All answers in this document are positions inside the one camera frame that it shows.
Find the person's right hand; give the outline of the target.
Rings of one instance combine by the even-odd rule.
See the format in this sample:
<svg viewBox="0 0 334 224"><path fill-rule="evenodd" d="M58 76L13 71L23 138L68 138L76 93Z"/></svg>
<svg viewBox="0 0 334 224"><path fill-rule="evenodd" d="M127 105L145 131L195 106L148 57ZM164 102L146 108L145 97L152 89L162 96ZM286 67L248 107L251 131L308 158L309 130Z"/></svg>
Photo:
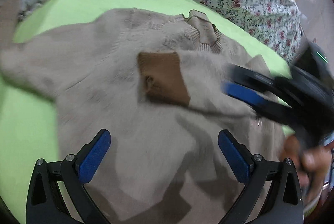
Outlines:
<svg viewBox="0 0 334 224"><path fill-rule="evenodd" d="M318 146L302 151L296 136L291 135L284 141L279 155L280 160L286 158L293 161L302 187L309 186L316 189L322 187L332 162L329 149Z"/></svg>

